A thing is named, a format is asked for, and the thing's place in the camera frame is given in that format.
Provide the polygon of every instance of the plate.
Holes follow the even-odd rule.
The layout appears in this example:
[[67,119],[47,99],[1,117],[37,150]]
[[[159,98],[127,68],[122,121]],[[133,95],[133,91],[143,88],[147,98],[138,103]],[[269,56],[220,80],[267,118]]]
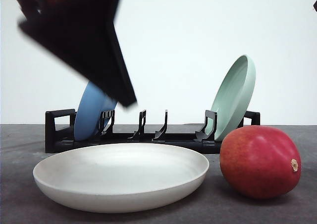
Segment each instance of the plate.
[[[239,57],[225,76],[211,107],[217,112],[216,141],[222,141],[238,127],[250,103],[255,80],[256,70],[251,58],[247,55]],[[206,133],[211,130],[212,122],[208,122]]]
[[94,136],[98,132],[101,112],[115,109],[116,104],[115,100],[89,82],[81,98],[75,119],[75,140],[82,141]]
[[161,207],[195,191],[209,162],[198,152],[149,143],[108,144],[59,153],[33,176],[49,198],[70,208],[127,213]]

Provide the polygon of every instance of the dish rack handle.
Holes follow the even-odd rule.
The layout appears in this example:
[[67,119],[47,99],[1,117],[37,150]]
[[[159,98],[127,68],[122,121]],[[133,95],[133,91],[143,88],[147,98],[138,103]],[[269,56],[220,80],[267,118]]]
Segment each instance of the dish rack handle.
[[261,114],[259,112],[246,111],[241,122],[238,125],[238,128],[243,127],[244,118],[251,119],[251,125],[260,125],[261,124]]
[[[45,112],[45,153],[55,152],[55,142],[65,137],[74,136],[74,124],[77,112],[75,109]],[[55,118],[69,116],[69,127],[56,130]]]

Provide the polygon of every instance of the white bowl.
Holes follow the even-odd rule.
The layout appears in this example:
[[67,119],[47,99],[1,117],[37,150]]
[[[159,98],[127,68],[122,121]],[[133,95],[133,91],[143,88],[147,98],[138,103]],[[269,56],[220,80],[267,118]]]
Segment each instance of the white bowl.
[[195,191],[209,162],[195,151],[162,144],[85,147],[39,162],[33,176],[52,200],[97,213],[161,207]]

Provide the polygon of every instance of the blue plate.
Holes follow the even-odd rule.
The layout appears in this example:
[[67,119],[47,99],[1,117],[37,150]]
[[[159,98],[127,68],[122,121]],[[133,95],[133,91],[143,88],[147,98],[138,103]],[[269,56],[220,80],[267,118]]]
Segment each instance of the blue plate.
[[115,109],[117,101],[108,97],[99,87],[89,82],[81,98],[74,125],[76,141],[86,140],[98,132],[102,111]]

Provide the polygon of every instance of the black object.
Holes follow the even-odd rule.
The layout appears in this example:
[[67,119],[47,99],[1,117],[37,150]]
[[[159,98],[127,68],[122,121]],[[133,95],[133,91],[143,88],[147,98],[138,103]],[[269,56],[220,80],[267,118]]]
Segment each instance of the black object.
[[[70,116],[70,126],[61,130],[56,130],[54,119],[60,116]],[[164,125],[155,133],[145,133],[146,110],[139,114],[139,127],[137,131],[128,133],[113,132],[114,110],[104,111],[100,116],[100,126],[97,135],[89,140],[75,141],[73,135],[74,121],[76,112],[74,109],[46,112],[45,117],[45,152],[55,153],[82,148],[93,145],[111,144],[111,143],[159,143],[174,146],[181,146],[195,150],[202,154],[218,154],[220,152],[221,141],[214,140],[214,134],[217,128],[217,113],[206,110],[205,123],[200,131],[196,133],[167,133],[167,110],[165,111]],[[245,116],[252,120],[252,125],[260,125],[260,113],[247,111]],[[104,130],[105,119],[110,118],[109,127]],[[209,118],[212,119],[213,129],[209,134],[205,133],[205,128]]]
[[136,97],[113,25],[118,1],[68,0],[19,26],[126,107]]

